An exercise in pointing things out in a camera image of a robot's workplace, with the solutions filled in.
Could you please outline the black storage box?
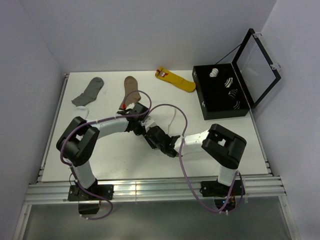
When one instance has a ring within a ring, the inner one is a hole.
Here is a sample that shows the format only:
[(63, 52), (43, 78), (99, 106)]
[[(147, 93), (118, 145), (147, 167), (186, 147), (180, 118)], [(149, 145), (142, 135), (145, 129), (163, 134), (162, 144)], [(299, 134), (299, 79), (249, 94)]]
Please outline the black storage box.
[[(219, 70), (217, 77), (209, 77), (213, 68)], [(226, 88), (225, 82), (230, 77), (233, 83)], [(249, 105), (232, 64), (196, 65), (192, 70), (192, 78), (205, 120), (244, 117), (249, 112)], [(233, 89), (238, 90), (237, 99), (228, 96)], [(241, 102), (240, 109), (233, 109), (236, 100)]]

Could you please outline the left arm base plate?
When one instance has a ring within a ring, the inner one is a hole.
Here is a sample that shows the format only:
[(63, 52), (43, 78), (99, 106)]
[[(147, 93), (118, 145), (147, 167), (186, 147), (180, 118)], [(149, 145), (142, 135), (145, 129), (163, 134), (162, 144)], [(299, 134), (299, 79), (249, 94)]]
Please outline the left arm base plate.
[(93, 191), (89, 191), (88, 189), (84, 191), (78, 185), (72, 185), (69, 188), (67, 200), (70, 202), (97, 201), (102, 199), (112, 200), (113, 193), (113, 184), (98, 184), (93, 188)]

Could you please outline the dark rolled sock lower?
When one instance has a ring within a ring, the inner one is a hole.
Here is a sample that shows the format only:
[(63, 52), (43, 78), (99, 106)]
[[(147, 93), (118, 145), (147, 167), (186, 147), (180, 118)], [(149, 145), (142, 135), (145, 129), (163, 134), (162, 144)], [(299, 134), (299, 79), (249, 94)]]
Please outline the dark rolled sock lower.
[(239, 100), (236, 100), (235, 104), (233, 106), (233, 109), (238, 110), (238, 109), (240, 109), (240, 107), (241, 107), (241, 102)]

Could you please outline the dark striped rolled sock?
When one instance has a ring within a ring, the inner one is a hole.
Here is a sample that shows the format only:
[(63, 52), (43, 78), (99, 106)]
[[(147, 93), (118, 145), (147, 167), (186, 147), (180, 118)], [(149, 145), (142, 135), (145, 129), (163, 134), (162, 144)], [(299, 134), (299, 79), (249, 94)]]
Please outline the dark striped rolled sock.
[(236, 100), (238, 98), (238, 90), (237, 89), (232, 89), (228, 92), (228, 96), (232, 100)]

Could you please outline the grey sock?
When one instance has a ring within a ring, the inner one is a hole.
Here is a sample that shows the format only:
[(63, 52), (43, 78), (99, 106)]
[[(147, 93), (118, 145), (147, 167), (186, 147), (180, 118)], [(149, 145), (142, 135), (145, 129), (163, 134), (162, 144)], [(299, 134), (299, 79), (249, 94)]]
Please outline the grey sock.
[(100, 77), (94, 77), (85, 90), (76, 98), (74, 98), (71, 102), (76, 106), (85, 107), (87, 104), (94, 102), (97, 99), (97, 96), (104, 86), (104, 81)]

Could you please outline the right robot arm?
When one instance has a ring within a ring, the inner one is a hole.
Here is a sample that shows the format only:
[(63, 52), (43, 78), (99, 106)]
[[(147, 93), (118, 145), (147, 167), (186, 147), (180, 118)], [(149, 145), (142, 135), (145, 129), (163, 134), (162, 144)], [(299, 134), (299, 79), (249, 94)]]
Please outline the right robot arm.
[(233, 190), (233, 180), (247, 145), (243, 137), (216, 123), (208, 130), (187, 136), (169, 136), (156, 125), (148, 129), (144, 138), (152, 149), (159, 149), (171, 158), (206, 152), (220, 165), (216, 189), (222, 195)]

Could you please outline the striped rolled sock upper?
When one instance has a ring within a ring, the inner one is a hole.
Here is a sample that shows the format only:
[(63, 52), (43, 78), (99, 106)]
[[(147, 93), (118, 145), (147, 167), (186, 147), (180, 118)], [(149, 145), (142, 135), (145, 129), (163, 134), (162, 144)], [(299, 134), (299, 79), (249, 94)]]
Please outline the striped rolled sock upper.
[(233, 78), (232, 77), (229, 77), (226, 82), (224, 83), (224, 86), (226, 88), (229, 88), (231, 85), (233, 84)]

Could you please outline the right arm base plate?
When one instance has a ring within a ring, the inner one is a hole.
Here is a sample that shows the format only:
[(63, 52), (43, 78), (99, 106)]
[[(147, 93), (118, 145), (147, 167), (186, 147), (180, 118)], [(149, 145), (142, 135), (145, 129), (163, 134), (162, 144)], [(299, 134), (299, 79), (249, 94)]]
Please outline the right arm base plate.
[[(201, 188), (199, 192), (202, 194), (203, 197), (226, 198), (230, 189), (229, 186), (225, 186), (219, 183), (217, 180), (201, 181), (200, 185)], [(245, 195), (245, 193), (246, 191), (242, 186), (242, 182), (237, 179), (233, 184), (231, 196), (241, 196), (241, 194)]]

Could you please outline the brown striped sock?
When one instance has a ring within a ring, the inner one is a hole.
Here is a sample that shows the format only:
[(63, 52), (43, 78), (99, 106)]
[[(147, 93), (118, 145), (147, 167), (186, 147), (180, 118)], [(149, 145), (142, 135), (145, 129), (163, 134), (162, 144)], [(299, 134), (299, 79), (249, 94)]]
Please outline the brown striped sock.
[(124, 98), (119, 106), (120, 110), (126, 110), (129, 105), (136, 104), (141, 100), (138, 92), (138, 82), (133, 76), (124, 79)]

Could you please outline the white rolled sock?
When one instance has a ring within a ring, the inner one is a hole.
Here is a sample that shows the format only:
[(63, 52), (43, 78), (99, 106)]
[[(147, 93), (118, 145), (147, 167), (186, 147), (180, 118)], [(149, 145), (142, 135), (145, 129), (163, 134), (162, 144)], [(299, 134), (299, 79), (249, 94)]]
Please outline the white rolled sock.
[(210, 77), (210, 78), (215, 78), (215, 77), (218, 76), (218, 74), (219, 74), (219, 70), (218, 70), (217, 68), (213, 68), (213, 69), (211, 70), (210, 74), (209, 74), (209, 77)]

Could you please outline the aluminium frame rail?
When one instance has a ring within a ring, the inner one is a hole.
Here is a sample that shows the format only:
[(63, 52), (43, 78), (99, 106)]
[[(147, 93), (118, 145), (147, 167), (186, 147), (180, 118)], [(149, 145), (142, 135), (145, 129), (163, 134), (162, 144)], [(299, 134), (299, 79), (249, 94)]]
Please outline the aluminium frame rail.
[[(286, 190), (279, 176), (242, 178), (245, 195), (255, 197), (282, 197)], [(184, 178), (100, 181), (100, 185), (113, 185), (113, 203), (193, 200)], [(68, 204), (69, 182), (39, 182), (28, 186), (25, 205)]]

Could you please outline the yellow sock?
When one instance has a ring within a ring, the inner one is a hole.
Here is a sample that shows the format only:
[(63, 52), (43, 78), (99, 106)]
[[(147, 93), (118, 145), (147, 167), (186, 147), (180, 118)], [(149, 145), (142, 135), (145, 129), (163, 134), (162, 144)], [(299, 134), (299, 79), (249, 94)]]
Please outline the yellow sock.
[(163, 67), (156, 70), (155, 77), (187, 93), (192, 93), (196, 89), (194, 82), (188, 81)]

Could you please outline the white sock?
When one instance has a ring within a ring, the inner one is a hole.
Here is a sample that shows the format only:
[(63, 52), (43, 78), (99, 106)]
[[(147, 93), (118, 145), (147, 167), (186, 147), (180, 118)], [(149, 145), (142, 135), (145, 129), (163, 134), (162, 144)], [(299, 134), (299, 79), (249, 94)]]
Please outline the white sock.
[(219, 74), (219, 70), (218, 70), (217, 68), (213, 68), (213, 69), (211, 70), (210, 74), (209, 74), (209, 77), (210, 77), (210, 78), (215, 78), (215, 77), (218, 76), (218, 74)]
[(86, 106), (76, 106), (72, 112), (71, 119), (73, 120), (76, 117), (81, 117), (86, 120), (89, 115), (89, 109)]

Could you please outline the box lid with glass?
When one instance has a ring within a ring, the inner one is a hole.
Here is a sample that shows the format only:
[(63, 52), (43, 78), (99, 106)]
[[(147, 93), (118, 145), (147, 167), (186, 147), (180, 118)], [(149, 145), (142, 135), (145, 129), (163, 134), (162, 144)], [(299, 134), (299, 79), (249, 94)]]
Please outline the box lid with glass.
[(250, 28), (231, 64), (247, 103), (254, 109), (281, 80), (278, 69), (262, 44), (261, 33)]

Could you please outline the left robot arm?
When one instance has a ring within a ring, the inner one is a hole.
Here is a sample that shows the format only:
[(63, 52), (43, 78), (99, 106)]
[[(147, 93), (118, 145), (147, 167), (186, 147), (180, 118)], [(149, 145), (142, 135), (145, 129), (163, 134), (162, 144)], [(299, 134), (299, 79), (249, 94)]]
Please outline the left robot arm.
[(81, 185), (79, 194), (91, 200), (98, 193), (97, 179), (92, 172), (90, 158), (97, 140), (115, 134), (131, 132), (140, 125), (149, 109), (136, 103), (132, 108), (119, 111), (108, 119), (88, 121), (74, 117), (56, 143), (62, 163), (71, 168), (77, 183)]

